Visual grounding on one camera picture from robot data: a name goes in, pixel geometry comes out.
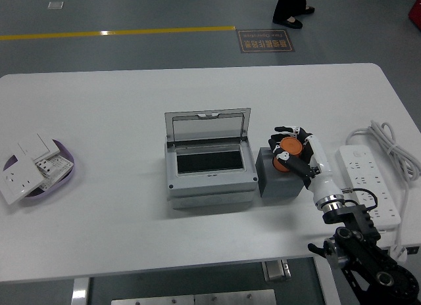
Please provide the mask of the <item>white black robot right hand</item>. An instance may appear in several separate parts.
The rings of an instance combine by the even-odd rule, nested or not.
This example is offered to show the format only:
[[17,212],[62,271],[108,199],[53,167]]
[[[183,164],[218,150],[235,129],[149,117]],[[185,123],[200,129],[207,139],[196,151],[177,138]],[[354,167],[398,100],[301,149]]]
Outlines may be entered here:
[[[299,176],[307,190],[313,193],[318,210],[341,208],[345,204],[343,192],[334,182],[332,168],[319,139],[297,126],[275,127],[268,143],[277,164]],[[302,152],[295,156],[281,146],[283,139],[294,138],[302,145]]]

